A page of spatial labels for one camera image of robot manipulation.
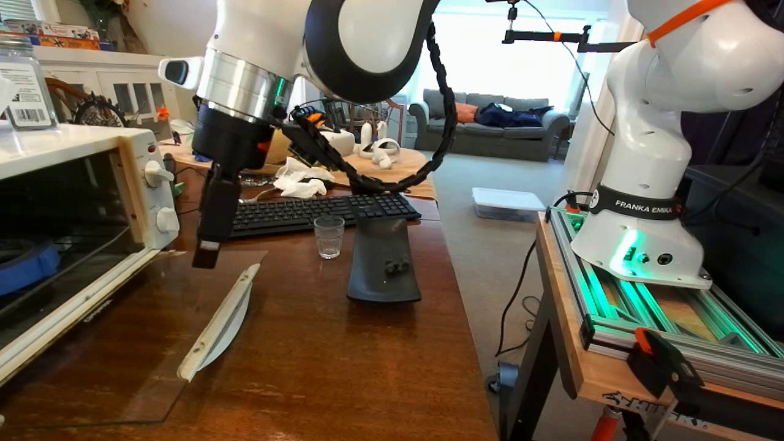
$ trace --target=cable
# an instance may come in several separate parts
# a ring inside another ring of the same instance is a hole
[[[531,0],[525,0],[525,4],[530,4],[541,16],[541,22],[546,25],[548,32],[558,35],[548,25],[548,16]],[[612,126],[597,114],[597,107],[595,107],[595,99],[592,99],[592,90],[590,90],[590,80],[587,80],[587,73],[584,70],[579,55],[566,47],[566,41],[562,41],[562,47],[566,48],[566,53],[570,55],[574,66],[579,69],[579,76],[586,80],[587,103],[590,103],[590,113],[592,113],[595,123],[603,124],[603,129],[608,129],[611,136],[615,136]]]
[[[522,270],[520,270],[520,277],[516,277],[516,284],[511,288],[511,297],[510,300],[505,304],[503,313],[499,313],[499,333],[498,333],[498,347],[495,347],[495,358],[510,353],[510,349],[516,349],[526,342],[526,337],[522,342],[516,342],[514,347],[505,347],[505,333],[506,333],[506,313],[511,309],[511,304],[516,300],[520,297],[520,286],[525,281],[525,275],[530,272],[530,262],[531,262],[531,254],[536,250],[536,240],[531,243],[531,246],[525,253],[525,259],[522,259]]]

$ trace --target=wooden table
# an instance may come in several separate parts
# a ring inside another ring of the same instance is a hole
[[[536,231],[536,254],[541,264],[544,297],[538,304],[533,331],[530,336],[530,347],[516,374],[516,384],[510,396],[510,406],[503,414],[503,439],[533,435],[557,371],[562,371],[564,390],[570,400],[587,400],[631,412],[660,406],[661,401],[645,390],[645,384],[631,374],[625,360],[584,347],[584,316],[576,305],[574,284],[569,280],[569,270],[564,264],[551,222],[538,220]],[[704,390],[713,400],[736,400],[736,403],[731,406],[736,412],[726,412],[726,417],[743,417],[743,412],[751,406],[764,406],[772,414],[784,417],[784,401],[727,390],[722,384],[705,384]],[[720,439],[754,439],[744,430],[694,417],[682,417],[679,423],[696,430],[718,434]]]
[[[498,439],[434,200],[410,224],[421,300],[345,298],[352,231],[323,262],[313,238],[230,243],[215,270],[159,254],[90,322],[0,392],[0,439]],[[237,341],[187,384],[177,380],[236,277],[252,262]]]

